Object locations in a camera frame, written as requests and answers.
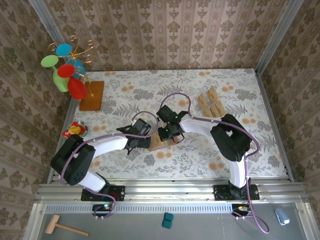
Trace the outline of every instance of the gray floor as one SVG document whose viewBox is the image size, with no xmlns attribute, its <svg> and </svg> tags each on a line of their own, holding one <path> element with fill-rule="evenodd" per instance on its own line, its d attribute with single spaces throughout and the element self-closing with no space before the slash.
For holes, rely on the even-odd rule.
<svg viewBox="0 0 320 240">
<path fill-rule="evenodd" d="M 281 207 L 290 223 L 281 226 L 274 210 Z M 45 233 L 52 214 L 44 216 L 38 240 L 305 240 L 294 204 L 259 204 L 256 215 L 270 227 L 259 231 L 253 219 L 236 221 L 230 214 L 175 214 L 171 229 L 161 226 L 163 214 L 114 214 L 95 220 L 91 214 L 61 214 L 58 223 L 90 233 L 84 236 L 56 227 Z"/>
</svg>

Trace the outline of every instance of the toy hammer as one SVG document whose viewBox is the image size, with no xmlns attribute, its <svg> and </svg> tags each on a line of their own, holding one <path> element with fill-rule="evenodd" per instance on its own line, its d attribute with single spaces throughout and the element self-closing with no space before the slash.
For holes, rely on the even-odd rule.
<svg viewBox="0 0 320 240">
<path fill-rule="evenodd" d="M 86 235 L 86 236 L 89 236 L 89 233 L 85 232 L 85 231 L 80 231 L 78 229 L 75 229 L 73 227 L 69 227 L 69 226 L 65 226 L 65 225 L 61 225 L 58 222 L 60 218 L 60 215 L 53 215 L 53 217 L 51 218 L 51 221 L 49 222 L 48 226 L 46 227 L 46 230 L 45 230 L 45 233 L 46 234 L 52 234 L 55 227 L 59 227 L 59 228 L 62 228 L 62 229 L 66 229 L 66 230 L 69 230 L 69 231 L 72 231 L 72 232 L 75 232 L 75 233 L 78 233 L 78 234 L 83 234 L 83 235 Z"/>
</svg>

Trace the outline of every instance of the wall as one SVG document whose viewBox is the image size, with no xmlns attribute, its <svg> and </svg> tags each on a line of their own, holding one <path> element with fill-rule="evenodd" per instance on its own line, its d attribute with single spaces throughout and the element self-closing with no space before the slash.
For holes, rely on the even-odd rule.
<svg viewBox="0 0 320 240">
<path fill-rule="evenodd" d="M 28 1 L 0 1 L 0 239 L 21 239 L 69 104 L 40 65 L 52 42 Z"/>
<path fill-rule="evenodd" d="M 288 0 L 44 0 L 94 71 L 255 68 Z"/>
<path fill-rule="evenodd" d="M 320 226 L 320 1 L 305 0 L 262 80 L 298 181 Z"/>
</svg>

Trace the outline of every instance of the floral tablecloth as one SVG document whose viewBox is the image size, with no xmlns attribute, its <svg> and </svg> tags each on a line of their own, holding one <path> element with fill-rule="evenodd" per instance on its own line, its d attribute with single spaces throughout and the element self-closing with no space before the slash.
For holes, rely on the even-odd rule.
<svg viewBox="0 0 320 240">
<path fill-rule="evenodd" d="M 130 125 L 139 111 L 156 113 L 163 98 L 182 92 L 192 100 L 191 113 L 196 111 L 196 97 L 211 86 L 219 94 L 227 113 L 256 137 L 261 151 L 249 159 L 252 177 L 285 177 L 282 162 L 263 98 L 252 69 L 153 70 L 89 72 L 93 81 L 104 81 L 100 111 L 79 111 L 74 119 L 89 126 L 86 140 L 113 133 Z M 186 110 L 188 100 L 174 96 L 166 104 L 179 113 Z M 140 118 L 155 127 L 148 114 Z M 186 133 L 183 142 L 149 152 L 134 149 L 112 151 L 92 160 L 90 169 L 106 178 L 218 178 L 229 177 L 229 164 L 219 152 L 213 138 Z"/>
</svg>

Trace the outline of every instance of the green cube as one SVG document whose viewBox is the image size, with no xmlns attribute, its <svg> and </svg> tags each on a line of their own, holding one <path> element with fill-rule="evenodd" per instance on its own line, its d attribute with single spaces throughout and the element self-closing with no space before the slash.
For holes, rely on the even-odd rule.
<svg viewBox="0 0 320 240">
<path fill-rule="evenodd" d="M 171 213 L 165 212 L 163 219 L 172 222 L 172 220 L 174 219 L 174 215 Z"/>
<path fill-rule="evenodd" d="M 170 229 L 172 227 L 172 222 L 164 219 L 162 221 L 162 227 Z"/>
</svg>

